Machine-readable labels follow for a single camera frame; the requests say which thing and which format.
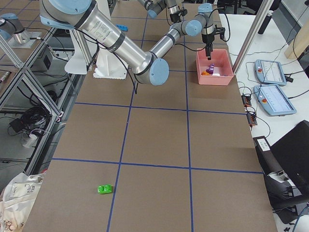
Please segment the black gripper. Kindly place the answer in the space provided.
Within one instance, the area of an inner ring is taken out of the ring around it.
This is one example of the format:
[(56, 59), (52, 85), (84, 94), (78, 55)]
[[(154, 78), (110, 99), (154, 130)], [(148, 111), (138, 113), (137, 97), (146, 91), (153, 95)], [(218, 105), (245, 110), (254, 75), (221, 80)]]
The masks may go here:
[(170, 19), (173, 23), (181, 22), (181, 16), (187, 14), (187, 9), (184, 7), (180, 8), (179, 6), (173, 6), (169, 9)]
[(225, 28), (217, 27), (216, 25), (210, 25), (209, 27), (204, 27), (201, 31), (202, 41), (206, 45), (205, 53), (206, 58), (211, 60), (211, 48), (212, 43), (215, 39), (216, 35), (220, 35), (220, 39), (223, 40), (225, 38)]

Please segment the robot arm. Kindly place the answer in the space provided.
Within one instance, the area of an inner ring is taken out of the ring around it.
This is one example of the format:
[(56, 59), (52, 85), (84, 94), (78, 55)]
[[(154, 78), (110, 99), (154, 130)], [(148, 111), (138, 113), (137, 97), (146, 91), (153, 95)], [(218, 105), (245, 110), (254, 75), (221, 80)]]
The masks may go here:
[(138, 2), (145, 8), (150, 18), (156, 18), (162, 11), (166, 10), (169, 14), (172, 23), (181, 22), (182, 17), (187, 14), (184, 7), (180, 7), (176, 0), (138, 0)]
[(198, 7), (198, 13), (192, 20), (179, 21), (186, 14), (174, 0), (161, 0), (153, 3), (142, 0), (140, 3), (155, 18), (168, 8), (174, 22), (169, 31), (148, 52), (140, 49), (98, 8), (95, 0), (42, 0), (40, 1), (41, 22), (50, 27), (61, 29), (79, 29), (89, 32), (106, 50), (118, 55), (129, 66), (135, 79), (141, 84), (162, 85), (169, 76), (169, 65), (162, 58), (184, 35), (202, 35), (206, 57), (211, 58), (212, 42), (215, 35), (224, 38), (225, 29), (214, 25), (210, 3)]

